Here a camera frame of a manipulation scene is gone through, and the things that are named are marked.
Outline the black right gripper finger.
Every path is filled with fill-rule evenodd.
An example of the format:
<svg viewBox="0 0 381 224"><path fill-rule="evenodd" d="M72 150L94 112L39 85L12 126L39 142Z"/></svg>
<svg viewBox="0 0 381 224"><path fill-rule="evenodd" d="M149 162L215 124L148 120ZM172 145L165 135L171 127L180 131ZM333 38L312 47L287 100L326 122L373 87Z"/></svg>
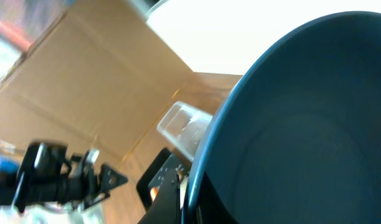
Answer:
<svg viewBox="0 0 381 224"><path fill-rule="evenodd" d="M138 224L180 224L180 183L175 169L166 174L149 210Z"/></svg>

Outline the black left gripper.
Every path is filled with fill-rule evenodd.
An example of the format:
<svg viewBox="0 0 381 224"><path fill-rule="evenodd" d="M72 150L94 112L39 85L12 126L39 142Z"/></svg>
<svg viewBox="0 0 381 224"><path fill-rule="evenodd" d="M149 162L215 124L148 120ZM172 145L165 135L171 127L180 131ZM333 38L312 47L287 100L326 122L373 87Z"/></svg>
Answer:
<svg viewBox="0 0 381 224"><path fill-rule="evenodd" d="M20 212L32 204L71 203L75 210L86 210L110 197L110 192L128 182L128 178L108 164L100 172L94 163L100 151L91 148L84 154L66 158L67 145L34 141L29 144L16 178L12 205Z"/></svg>

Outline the dark blue bowl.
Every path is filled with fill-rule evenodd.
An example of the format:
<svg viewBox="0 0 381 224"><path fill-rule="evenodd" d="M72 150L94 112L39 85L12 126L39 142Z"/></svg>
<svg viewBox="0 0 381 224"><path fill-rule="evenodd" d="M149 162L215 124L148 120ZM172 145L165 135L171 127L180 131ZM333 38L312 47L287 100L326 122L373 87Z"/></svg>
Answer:
<svg viewBox="0 0 381 224"><path fill-rule="evenodd" d="M214 114L183 220L381 223L381 13L347 11L275 42Z"/></svg>

